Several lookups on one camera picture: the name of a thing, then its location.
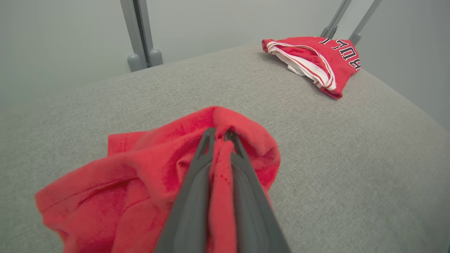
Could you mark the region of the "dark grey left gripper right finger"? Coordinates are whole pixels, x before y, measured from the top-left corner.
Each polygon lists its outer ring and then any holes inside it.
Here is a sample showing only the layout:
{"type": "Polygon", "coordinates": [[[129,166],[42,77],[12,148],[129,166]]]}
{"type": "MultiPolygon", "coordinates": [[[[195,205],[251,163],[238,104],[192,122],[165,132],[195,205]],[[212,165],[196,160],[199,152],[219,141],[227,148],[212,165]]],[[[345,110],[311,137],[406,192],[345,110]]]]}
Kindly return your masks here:
{"type": "Polygon", "coordinates": [[[238,134],[228,131],[225,139],[234,145],[231,154],[234,208],[239,253],[290,253],[263,187],[238,134]]]}

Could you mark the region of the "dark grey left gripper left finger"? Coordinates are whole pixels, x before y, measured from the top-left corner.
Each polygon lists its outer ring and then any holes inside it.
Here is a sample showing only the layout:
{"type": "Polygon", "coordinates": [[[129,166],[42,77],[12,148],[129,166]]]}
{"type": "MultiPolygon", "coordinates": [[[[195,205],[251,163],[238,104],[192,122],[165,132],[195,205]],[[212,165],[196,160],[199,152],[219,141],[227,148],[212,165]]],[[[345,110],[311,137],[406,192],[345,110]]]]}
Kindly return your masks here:
{"type": "Polygon", "coordinates": [[[159,236],[156,253],[205,253],[209,171],[215,144],[214,128],[201,137],[185,179],[159,236]]]}

